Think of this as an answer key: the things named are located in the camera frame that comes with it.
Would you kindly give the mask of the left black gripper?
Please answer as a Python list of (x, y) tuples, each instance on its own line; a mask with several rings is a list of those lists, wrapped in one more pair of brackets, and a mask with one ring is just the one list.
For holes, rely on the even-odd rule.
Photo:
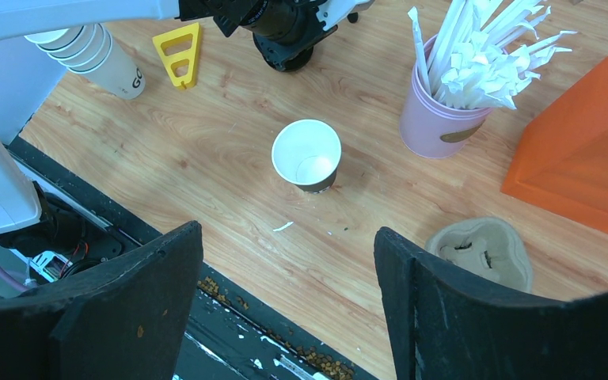
[(182, 21), (212, 18), (226, 37), (238, 29), (252, 33), (264, 61), (279, 72), (303, 68), (314, 47), (344, 20), (356, 23), (374, 0), (184, 0)]

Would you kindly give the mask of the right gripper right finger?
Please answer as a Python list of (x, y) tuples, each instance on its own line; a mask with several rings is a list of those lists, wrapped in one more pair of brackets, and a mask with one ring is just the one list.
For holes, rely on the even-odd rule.
[(374, 262), (399, 379), (608, 379), (608, 292), (565, 302), (517, 291), (389, 227)]

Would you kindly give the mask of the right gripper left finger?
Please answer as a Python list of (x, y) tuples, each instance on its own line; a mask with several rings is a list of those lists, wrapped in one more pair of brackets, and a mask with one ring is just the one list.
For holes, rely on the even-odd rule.
[(170, 379), (203, 263), (196, 221), (0, 297), (0, 379)]

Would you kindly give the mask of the black paper coffee cup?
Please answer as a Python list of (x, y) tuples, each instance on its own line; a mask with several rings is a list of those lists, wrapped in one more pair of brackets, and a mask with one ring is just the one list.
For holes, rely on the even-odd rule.
[(330, 188), (341, 161), (339, 135), (320, 120), (298, 120), (275, 137), (271, 160), (275, 171), (304, 192), (318, 194)]

